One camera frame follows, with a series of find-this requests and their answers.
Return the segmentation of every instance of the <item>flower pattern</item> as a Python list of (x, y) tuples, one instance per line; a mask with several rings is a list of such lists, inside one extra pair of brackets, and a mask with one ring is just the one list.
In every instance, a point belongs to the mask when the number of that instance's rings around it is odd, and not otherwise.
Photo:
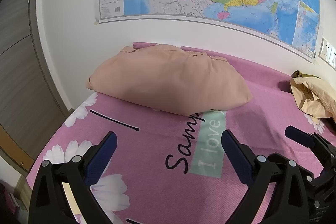
[(306, 113), (304, 113), (304, 116), (307, 118), (308, 122), (314, 126), (315, 130), (319, 131), (320, 134), (323, 134), (324, 123), (320, 119), (315, 118), (315, 117), (313, 117), (311, 115), (308, 115)]
[(92, 106), (96, 103), (98, 96), (97, 92), (92, 93), (89, 98), (87, 98), (69, 117), (65, 120), (64, 124), (66, 127), (72, 127), (76, 119), (84, 119), (88, 112), (85, 108), (86, 106)]
[[(52, 164), (68, 162), (75, 155), (83, 156), (90, 146), (92, 146), (90, 141), (83, 141), (79, 146), (77, 141), (71, 141), (64, 153), (61, 146), (55, 145), (51, 150), (46, 152), (43, 160), (50, 160)], [(113, 211), (121, 211), (130, 206), (129, 197), (124, 194), (127, 190), (127, 186), (122, 180), (122, 175), (120, 174), (103, 177), (109, 165), (110, 162), (107, 164), (98, 182), (91, 185), (90, 190), (112, 223), (123, 224)], [(78, 207), (73, 213), (78, 214), (77, 212), (80, 212)], [(77, 215), (75, 217), (76, 219), (79, 219), (81, 224), (86, 224), (82, 215)]]

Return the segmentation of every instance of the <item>folded clothing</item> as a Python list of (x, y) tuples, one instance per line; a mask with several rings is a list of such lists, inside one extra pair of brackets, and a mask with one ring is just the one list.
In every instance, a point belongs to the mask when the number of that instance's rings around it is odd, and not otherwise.
[(243, 77), (225, 58), (163, 44), (123, 48), (95, 70), (86, 87), (183, 116), (229, 110), (252, 98)]
[(336, 90), (328, 82), (317, 77), (292, 78), (291, 88), (296, 105), (304, 113), (336, 121)]
[(315, 75), (308, 75), (308, 74), (302, 73), (299, 70), (296, 70), (295, 72), (293, 72), (292, 77), (293, 78), (302, 78), (302, 77), (306, 78), (306, 77), (317, 77), (317, 76), (315, 76)]

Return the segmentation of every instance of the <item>wooden door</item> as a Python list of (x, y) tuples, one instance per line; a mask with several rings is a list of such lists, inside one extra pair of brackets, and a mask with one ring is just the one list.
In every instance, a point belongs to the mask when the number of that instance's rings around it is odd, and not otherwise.
[(46, 83), (31, 33), (28, 0), (2, 0), (0, 149), (26, 172), (66, 118)]

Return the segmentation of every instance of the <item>white wall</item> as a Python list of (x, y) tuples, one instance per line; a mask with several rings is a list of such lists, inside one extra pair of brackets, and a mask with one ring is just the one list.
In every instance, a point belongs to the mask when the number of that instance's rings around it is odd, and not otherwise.
[[(37, 0), (43, 50), (68, 108), (76, 108), (91, 93), (85, 88), (85, 81), (94, 69), (134, 41), (223, 52), (289, 75), (298, 69), (320, 76), (336, 88), (336, 72), (321, 59), (318, 59), (319, 65), (312, 64), (261, 38), (195, 22), (132, 20), (97, 24), (94, 3), (95, 0)], [(335, 23), (336, 1), (321, 0), (325, 38), (336, 46)]]
[(0, 157), (0, 183), (13, 192), (21, 174)]

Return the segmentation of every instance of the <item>pink blanket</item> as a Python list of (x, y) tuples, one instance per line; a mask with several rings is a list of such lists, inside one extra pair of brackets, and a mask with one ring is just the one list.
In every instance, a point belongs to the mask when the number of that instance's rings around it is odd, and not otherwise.
[[(134, 47), (150, 45), (135, 43)], [(229, 111), (183, 117), (93, 93), (43, 149), (27, 177), (29, 185), (33, 186), (43, 159), (60, 163), (83, 155), (108, 131), (116, 133), (118, 146), (91, 190), (114, 224), (128, 223), (127, 219), (142, 224), (225, 223), (247, 189), (221, 147), (225, 129), (256, 155), (278, 152), (319, 175), (322, 167), (313, 153), (287, 139), (285, 128), (292, 125), (323, 134), (334, 145), (336, 138), (326, 124), (313, 122), (297, 108), (293, 95), (283, 91), (284, 86), (289, 88), (290, 76), (236, 57), (182, 49), (225, 57), (246, 80), (253, 99)], [(261, 221), (271, 190), (254, 223)], [(85, 223), (81, 215), (76, 217)]]

